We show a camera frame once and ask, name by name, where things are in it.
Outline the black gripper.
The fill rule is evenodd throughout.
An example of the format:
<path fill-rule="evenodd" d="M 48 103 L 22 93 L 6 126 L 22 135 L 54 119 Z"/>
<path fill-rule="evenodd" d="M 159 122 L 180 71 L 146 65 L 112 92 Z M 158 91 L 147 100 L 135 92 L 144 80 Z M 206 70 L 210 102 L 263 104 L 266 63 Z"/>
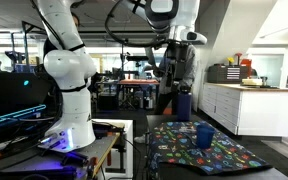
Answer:
<path fill-rule="evenodd" d="M 179 81 L 183 79 L 186 65 L 186 54 L 188 45 L 185 43 L 170 42 L 166 49 L 166 58 L 169 60 L 169 80 L 167 84 L 175 88 Z"/>

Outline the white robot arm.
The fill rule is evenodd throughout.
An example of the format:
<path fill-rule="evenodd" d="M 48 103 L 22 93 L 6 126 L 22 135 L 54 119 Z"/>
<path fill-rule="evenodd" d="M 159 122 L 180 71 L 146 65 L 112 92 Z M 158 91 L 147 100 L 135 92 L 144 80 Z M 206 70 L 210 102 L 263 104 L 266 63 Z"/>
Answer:
<path fill-rule="evenodd" d="M 45 132 L 39 145 L 43 149 L 71 152 L 96 139 L 91 119 L 91 94 L 88 90 L 95 74 L 91 56 L 75 26 L 71 9 L 84 0 L 31 0 L 55 49 L 43 60 L 46 72 L 59 87 L 61 115 Z M 177 90 L 184 79 L 188 46 L 204 45 L 207 38 L 195 31 L 200 0 L 118 0 L 146 20 L 156 36 L 143 48 L 167 46 L 167 56 L 174 64 L 170 87 Z"/>

